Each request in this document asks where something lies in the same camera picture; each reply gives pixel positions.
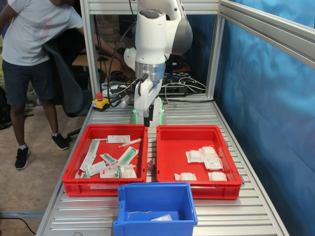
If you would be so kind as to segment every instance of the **backpack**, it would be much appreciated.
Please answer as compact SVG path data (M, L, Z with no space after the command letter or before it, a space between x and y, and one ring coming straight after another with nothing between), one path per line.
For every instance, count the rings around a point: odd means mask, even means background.
M6 103L6 96L3 88L0 87L0 130L11 126L11 107Z

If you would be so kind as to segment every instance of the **slotted aluminum table surface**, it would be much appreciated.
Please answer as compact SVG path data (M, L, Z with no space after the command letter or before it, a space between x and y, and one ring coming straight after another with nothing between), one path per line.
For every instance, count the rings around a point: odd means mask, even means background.
M184 99L205 100L206 96L194 95ZM217 105L214 102L171 103L172 105L165 105L167 124L210 124L217 125L221 129L236 167L244 180L240 196L236 200L194 200L198 225L194 227L193 235L288 235ZM124 109L110 108L103 113L90 110L82 130L88 124L128 124L131 112L131 106ZM155 161L155 158L156 129L149 128L148 161L152 159ZM155 174L147 174L147 182L155 180ZM113 221L116 220L117 214L117 198L69 197L64 192L60 178L36 235L73 236L75 232L79 232L83 236L113 236Z

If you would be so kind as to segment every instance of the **person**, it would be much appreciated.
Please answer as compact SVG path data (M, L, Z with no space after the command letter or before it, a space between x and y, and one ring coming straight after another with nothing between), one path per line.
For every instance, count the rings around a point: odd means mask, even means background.
M30 152L24 140L24 107L30 81L51 126L53 142L61 150L69 148L68 141L58 130L52 70L42 45L66 29L76 28L84 34L82 18L72 7L75 1L8 0L0 13L0 33L13 19L3 41L2 67L13 130L19 144L15 162L18 170L27 166ZM100 43L104 52L113 55L114 50L103 39ZM94 44L98 46L96 35ZM121 55L117 54L116 58L127 68Z

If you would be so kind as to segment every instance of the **office chair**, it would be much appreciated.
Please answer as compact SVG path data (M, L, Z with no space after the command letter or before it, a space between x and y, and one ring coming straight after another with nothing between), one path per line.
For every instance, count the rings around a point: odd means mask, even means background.
M56 44L49 41L43 48L53 57L63 90L63 110L68 117L84 117L88 114L92 104L92 91L82 90L75 80L75 76L62 58ZM71 136L79 134L81 129L74 130L67 134L70 142Z

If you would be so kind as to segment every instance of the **blue plastic bin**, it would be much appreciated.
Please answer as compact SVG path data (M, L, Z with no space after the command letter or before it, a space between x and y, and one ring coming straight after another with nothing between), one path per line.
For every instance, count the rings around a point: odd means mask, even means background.
M189 183L141 183L119 187L115 236L192 236L198 219ZM150 221L170 214L172 221Z

